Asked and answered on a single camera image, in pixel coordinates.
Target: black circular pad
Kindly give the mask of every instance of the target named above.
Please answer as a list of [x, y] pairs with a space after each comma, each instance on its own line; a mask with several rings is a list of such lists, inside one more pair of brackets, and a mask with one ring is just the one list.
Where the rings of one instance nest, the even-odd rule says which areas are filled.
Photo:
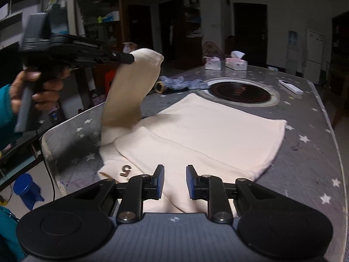
[[248, 211], [238, 224], [240, 238], [251, 249], [297, 261], [324, 255], [332, 233], [330, 221], [315, 210]]
[[208, 91], [217, 98], [240, 103], [263, 103], [271, 99], [270, 93], [265, 89], [239, 82], [215, 83]]
[[16, 231], [24, 252], [45, 260], [64, 260], [85, 256], [103, 245], [112, 223], [100, 209], [84, 204], [88, 200], [81, 201], [63, 212], [60, 207], [41, 207], [25, 215]]
[[45, 233], [56, 236], [70, 235], [80, 227], [80, 218], [71, 213], [52, 214], [41, 222], [41, 229]]

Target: pink tissue box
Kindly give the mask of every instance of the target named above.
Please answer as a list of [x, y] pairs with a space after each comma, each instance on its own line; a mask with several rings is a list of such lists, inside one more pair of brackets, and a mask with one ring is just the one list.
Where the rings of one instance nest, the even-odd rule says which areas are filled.
[[238, 58], [226, 58], [226, 67], [233, 70], [246, 71], [247, 61]]

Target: refrigerator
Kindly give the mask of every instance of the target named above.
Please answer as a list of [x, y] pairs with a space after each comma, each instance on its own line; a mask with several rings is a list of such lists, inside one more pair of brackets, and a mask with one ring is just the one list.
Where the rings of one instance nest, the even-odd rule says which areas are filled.
[[306, 31], [306, 60], [304, 62], [304, 78], [318, 84], [322, 67], [323, 35], [311, 30]]

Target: round stove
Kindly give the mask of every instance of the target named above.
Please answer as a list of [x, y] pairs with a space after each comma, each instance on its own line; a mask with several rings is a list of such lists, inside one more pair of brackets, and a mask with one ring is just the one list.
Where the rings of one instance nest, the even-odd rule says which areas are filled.
[[279, 93], [271, 86], [245, 79], [214, 78], [199, 94], [209, 100], [245, 107], [269, 107], [278, 104]]

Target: folded cloth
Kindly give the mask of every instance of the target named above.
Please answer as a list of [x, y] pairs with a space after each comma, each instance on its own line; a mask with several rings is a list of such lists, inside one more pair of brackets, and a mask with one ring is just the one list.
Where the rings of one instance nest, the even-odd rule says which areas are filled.
[[147, 48], [132, 51], [132, 64], [121, 64], [110, 86], [102, 112], [101, 144], [129, 133], [142, 117], [141, 103], [159, 77], [164, 57]]
[[201, 79], [195, 79], [193, 81], [184, 81], [183, 77], [178, 77], [177, 79], [171, 79], [165, 76], [160, 76], [159, 78], [162, 82], [163, 87], [172, 90], [183, 90], [185, 88], [190, 90], [195, 89], [208, 89], [209, 85], [203, 83]]
[[[104, 166], [98, 173], [101, 178], [127, 182], [134, 175], [152, 174], [158, 164], [163, 164], [163, 198], [145, 201], [144, 211], [203, 212], [207, 202], [189, 198], [186, 166], [192, 164], [199, 175], [211, 174], [224, 182], [255, 180], [273, 161], [285, 125], [285, 120], [264, 119], [192, 93], [157, 115], [142, 119], [131, 133], [102, 146]], [[130, 166], [127, 174], [125, 165]]]

